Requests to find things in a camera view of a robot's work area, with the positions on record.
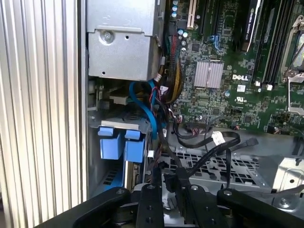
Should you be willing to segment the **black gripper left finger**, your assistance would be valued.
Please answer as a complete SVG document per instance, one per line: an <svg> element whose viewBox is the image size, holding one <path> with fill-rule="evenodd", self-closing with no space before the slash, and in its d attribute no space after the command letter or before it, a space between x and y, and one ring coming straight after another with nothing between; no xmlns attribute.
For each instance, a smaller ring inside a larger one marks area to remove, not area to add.
<svg viewBox="0 0 304 228"><path fill-rule="evenodd" d="M39 228L109 228L119 213L133 211L137 228L163 228L162 190L145 184L131 193L114 187L38 225Z"/></svg>

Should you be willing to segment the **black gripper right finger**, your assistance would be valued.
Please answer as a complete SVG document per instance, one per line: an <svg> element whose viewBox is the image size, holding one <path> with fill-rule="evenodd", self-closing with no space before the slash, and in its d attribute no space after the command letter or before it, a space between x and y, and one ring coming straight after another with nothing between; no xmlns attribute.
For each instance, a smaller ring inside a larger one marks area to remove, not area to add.
<svg viewBox="0 0 304 228"><path fill-rule="evenodd" d="M233 189L213 200L202 187L185 189L185 221L199 228L302 228L304 220Z"/></svg>

